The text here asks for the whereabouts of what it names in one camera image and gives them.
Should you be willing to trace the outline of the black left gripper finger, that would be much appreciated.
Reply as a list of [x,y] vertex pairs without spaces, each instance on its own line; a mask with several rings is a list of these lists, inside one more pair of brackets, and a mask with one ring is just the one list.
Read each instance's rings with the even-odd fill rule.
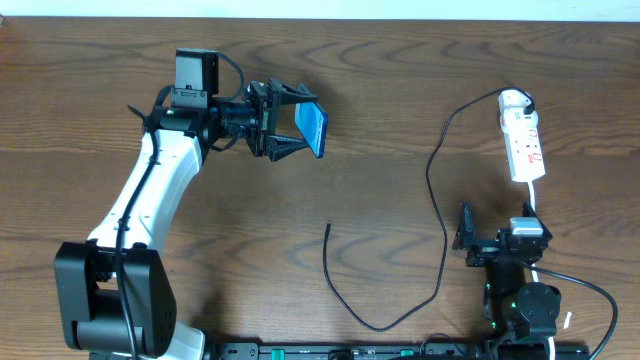
[[309,144],[304,139],[277,134],[267,135],[265,137],[265,151],[271,162],[277,162],[308,146]]
[[318,96],[306,88],[294,88],[274,78],[268,80],[268,87],[269,102],[272,106],[310,103],[318,100]]

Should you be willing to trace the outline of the blue Galaxy smartphone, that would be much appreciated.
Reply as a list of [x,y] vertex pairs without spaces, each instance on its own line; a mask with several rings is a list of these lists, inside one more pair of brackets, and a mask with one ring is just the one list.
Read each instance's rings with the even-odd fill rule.
[[316,158],[324,156],[328,113],[317,102],[296,105],[295,124]]

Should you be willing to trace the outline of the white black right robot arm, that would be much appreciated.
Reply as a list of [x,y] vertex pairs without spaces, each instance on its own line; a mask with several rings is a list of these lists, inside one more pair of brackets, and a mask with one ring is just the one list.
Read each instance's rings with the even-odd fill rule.
[[525,271],[542,258],[552,235],[529,203],[522,215],[509,220],[492,239],[476,235],[471,208],[460,206],[453,248],[465,250],[466,265],[486,271],[483,313],[495,334],[479,346],[488,359],[547,359],[553,355],[549,339],[556,335],[560,291],[528,281]]

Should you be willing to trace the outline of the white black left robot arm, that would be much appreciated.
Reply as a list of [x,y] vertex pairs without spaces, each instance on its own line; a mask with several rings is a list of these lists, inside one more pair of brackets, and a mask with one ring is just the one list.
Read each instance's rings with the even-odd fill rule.
[[177,79],[142,122],[139,157],[108,215],[55,256],[64,340],[93,359],[213,359],[207,334],[178,321],[161,259],[181,198],[219,139],[245,140],[271,161],[304,148],[322,156],[328,115],[304,85],[245,82],[224,98],[216,78]]

